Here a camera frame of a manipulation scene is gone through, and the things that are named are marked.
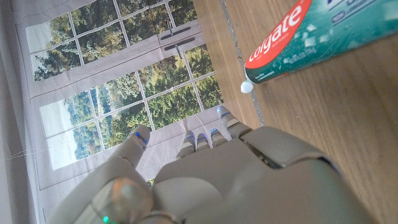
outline window pane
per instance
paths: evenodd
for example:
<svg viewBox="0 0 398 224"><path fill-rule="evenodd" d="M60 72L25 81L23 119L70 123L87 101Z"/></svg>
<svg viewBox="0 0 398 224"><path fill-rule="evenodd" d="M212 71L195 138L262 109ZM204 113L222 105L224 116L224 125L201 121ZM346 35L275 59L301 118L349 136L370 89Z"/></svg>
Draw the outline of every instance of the window pane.
<svg viewBox="0 0 398 224"><path fill-rule="evenodd" d="M169 29L167 25L167 21L170 20L169 14L167 13L166 5L163 4L161 6L152 7L150 9L151 12L151 20L155 25L156 34L159 34L163 31Z"/></svg>
<svg viewBox="0 0 398 224"><path fill-rule="evenodd" d="M139 70L146 96L152 96L189 80L183 59L178 56L163 59Z"/></svg>
<svg viewBox="0 0 398 224"><path fill-rule="evenodd" d="M30 56L35 82L80 66L75 41Z"/></svg>
<svg viewBox="0 0 398 224"><path fill-rule="evenodd" d="M87 91L42 106L40 107L40 114L47 137L93 119Z"/></svg>
<svg viewBox="0 0 398 224"><path fill-rule="evenodd" d="M48 22L26 27L29 52L36 52L59 44L73 37L68 14Z"/></svg>
<svg viewBox="0 0 398 224"><path fill-rule="evenodd" d="M102 150L94 122L48 138L47 145L53 170L65 167Z"/></svg>
<svg viewBox="0 0 398 224"><path fill-rule="evenodd" d="M197 81L196 85L205 110L223 103L220 88L214 75Z"/></svg>
<svg viewBox="0 0 398 224"><path fill-rule="evenodd" d="M197 19L192 0L172 0L169 2L169 6L176 26Z"/></svg>
<svg viewBox="0 0 398 224"><path fill-rule="evenodd" d="M117 2L122 17L148 6L146 0L117 0Z"/></svg>
<svg viewBox="0 0 398 224"><path fill-rule="evenodd" d="M192 85L178 88L148 101L155 129L180 121L200 112Z"/></svg>
<svg viewBox="0 0 398 224"><path fill-rule="evenodd" d="M185 52L194 78L206 75L213 70L206 45L203 44Z"/></svg>
<svg viewBox="0 0 398 224"><path fill-rule="evenodd" d="M117 18L118 15L112 0L97 0L72 11L77 35L98 28Z"/></svg>
<svg viewBox="0 0 398 224"><path fill-rule="evenodd" d="M135 73L90 89L97 116L142 100Z"/></svg>
<svg viewBox="0 0 398 224"><path fill-rule="evenodd" d="M92 62L127 47L118 22L97 32L80 37L79 43L85 63Z"/></svg>
<svg viewBox="0 0 398 224"><path fill-rule="evenodd" d="M143 103L106 116L99 121L105 149L120 144L138 125L150 129L149 119Z"/></svg>
<svg viewBox="0 0 398 224"><path fill-rule="evenodd" d="M130 44L133 45L142 40L148 39L156 34L156 29L151 20L150 10L140 12L135 16L123 20Z"/></svg>

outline green led light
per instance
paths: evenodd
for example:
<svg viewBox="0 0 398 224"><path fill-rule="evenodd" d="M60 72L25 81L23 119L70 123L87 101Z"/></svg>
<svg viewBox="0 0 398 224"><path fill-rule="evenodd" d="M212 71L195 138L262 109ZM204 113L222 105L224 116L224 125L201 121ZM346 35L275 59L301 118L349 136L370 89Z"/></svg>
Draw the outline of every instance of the green led light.
<svg viewBox="0 0 398 224"><path fill-rule="evenodd" d="M104 218L102 219L102 221L104 221L105 223L109 223L109 217L104 217Z"/></svg>

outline white curtain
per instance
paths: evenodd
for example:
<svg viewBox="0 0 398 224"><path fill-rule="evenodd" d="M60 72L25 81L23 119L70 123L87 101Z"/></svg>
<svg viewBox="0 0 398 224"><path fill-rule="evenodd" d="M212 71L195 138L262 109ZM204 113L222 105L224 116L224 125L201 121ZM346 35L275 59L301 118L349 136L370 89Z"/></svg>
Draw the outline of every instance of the white curtain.
<svg viewBox="0 0 398 224"><path fill-rule="evenodd" d="M124 39L128 42L127 47L123 47L123 49L105 57L100 56L89 63L86 62L90 59L82 56L82 50L78 49L81 64L79 63L73 69L68 68L59 74L42 80L35 79L33 76L35 73L35 62L33 61L36 58L36 52L41 54L41 50L46 48L54 49L62 44L79 43L79 35L77 34L79 31L72 28L73 36L71 38L75 38L73 41L66 40L65 42L63 39L52 39L54 41L52 45L55 46L52 47L51 44L48 44L48 41L47 43L45 41L40 43L42 39L46 39L43 36L48 35L49 32L34 28L59 16L71 19L73 15L71 11L92 3L93 0L12 0L10 3L1 3L2 18L4 19L1 21L4 26L1 35L4 39L1 42L0 52L5 61L2 60L2 67L0 67L4 67L4 72L0 71L2 72L2 80L0 81L4 85L1 88L2 98L0 103L2 103L2 108L9 108L0 117L0 125L3 130L0 140L5 158L1 165L7 168L4 176L9 183L8 191L11 204L9 211L12 213L12 222L45 223L57 204L93 169L101 165L117 147L110 145L110 148L106 149L104 141L101 141L101 152L84 159L74 159L75 155L70 155L69 152L59 154L54 149L60 150L59 142L64 141L67 137L63 137L63 134L47 134L46 131L49 128L46 129L46 127L50 127L52 131L59 127L64 135L68 135L67 133L71 132L74 127L68 127L70 124L67 123L63 124L61 118L52 119L53 115L51 114L55 114L55 109L60 106L52 107L51 105L64 102L65 99L86 92L90 98L91 112L94 114L95 106L90 88L104 85L104 83L128 73L131 73L137 81L140 80L140 72L143 68L170 57L175 57L178 61L178 57L174 56L178 55L177 50L175 48L165 50L165 47L174 45L181 40L194 38L193 41L179 46L182 53L180 61L185 63L189 73L189 76L187 74L187 81L168 90L159 90L158 93L153 96L147 95L146 98L144 96L145 83L142 82L139 85L142 98L133 105L139 103L145 105L144 109L150 116L149 126L153 131L148 148L137 169L145 179L154 178L162 166L174 160L186 130L193 130L195 134L205 133L210 135L210 130L218 128L229 138L217 118L214 103L208 103L207 100L209 97L217 97L214 96L216 93L208 93L206 88L201 88L200 84L205 80L210 80L209 78L213 77L214 72L207 71L197 75L196 68L192 64L190 65L190 61L195 58L190 56L189 50L205 44L198 20L184 22L174 19L174 17L177 18L179 11L177 9L172 11L172 4L174 3L172 1L151 2L156 2L154 5L156 7L165 6L167 8L174 31L185 28L189 28L189 30L161 40L160 37L167 35L169 31L157 27L156 29L161 31L160 34L152 35L134 43L127 36L129 35L128 30L126 31L126 28L122 25ZM128 22L126 19L128 16L123 17L123 13L121 10L118 11L117 17L119 20L114 24ZM100 29L104 30L104 26L97 27L95 32ZM161 118L151 117L153 108L149 105L150 100L171 94L176 89L191 88L191 86L191 92L194 98L197 98L197 111L199 113L171 124L166 123L167 125L160 121L157 123L158 120L162 121ZM117 110L121 111L127 107L124 106ZM92 123L100 128L100 118L102 117L97 116L98 114L94 115L94 118L90 121L93 121ZM78 124L77 128L89 125L90 121ZM54 149L51 147L51 141L55 142L56 147ZM72 156L74 160L55 166L52 153L58 153L58 156L61 155L61 157Z"/></svg>

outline window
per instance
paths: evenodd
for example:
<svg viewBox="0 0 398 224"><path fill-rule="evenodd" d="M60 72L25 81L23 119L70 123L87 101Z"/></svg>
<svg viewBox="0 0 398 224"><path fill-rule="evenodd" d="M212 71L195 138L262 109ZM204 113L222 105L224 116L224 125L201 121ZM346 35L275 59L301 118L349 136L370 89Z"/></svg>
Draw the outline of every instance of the window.
<svg viewBox="0 0 398 224"><path fill-rule="evenodd" d="M26 28L34 81L95 61L195 20L191 0L97 0Z"/></svg>
<svg viewBox="0 0 398 224"><path fill-rule="evenodd" d="M26 31L34 82L63 77L63 72L131 45L145 47L146 42L139 42L167 31L167 21L177 27L195 24L196 18L189 0L97 0L30 26ZM163 43L178 41L173 36ZM56 95L56 100L39 106L45 138L41 144L49 149L52 170L120 144L138 124L154 131L222 104L206 45L199 43L200 38L182 47L181 55L157 49L163 57L133 70L115 69L112 78L102 77L104 83L71 82L66 95L74 95L63 100L59 96L66 84L56 82L55 90L43 94Z"/></svg>
<svg viewBox="0 0 398 224"><path fill-rule="evenodd" d="M163 128L222 104L206 45L40 108L52 168L120 144L139 124Z"/></svg>

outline blue led light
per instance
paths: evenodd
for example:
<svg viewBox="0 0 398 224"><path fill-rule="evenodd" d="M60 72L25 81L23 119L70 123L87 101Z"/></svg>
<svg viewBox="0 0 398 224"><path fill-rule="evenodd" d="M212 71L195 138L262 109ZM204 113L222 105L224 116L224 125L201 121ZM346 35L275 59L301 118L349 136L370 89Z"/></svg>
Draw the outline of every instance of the blue led light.
<svg viewBox="0 0 398 224"><path fill-rule="evenodd" d="M229 114L229 112L227 112L227 113L225 113L225 114L221 115L221 118L222 118L223 116L227 115L227 114Z"/></svg>

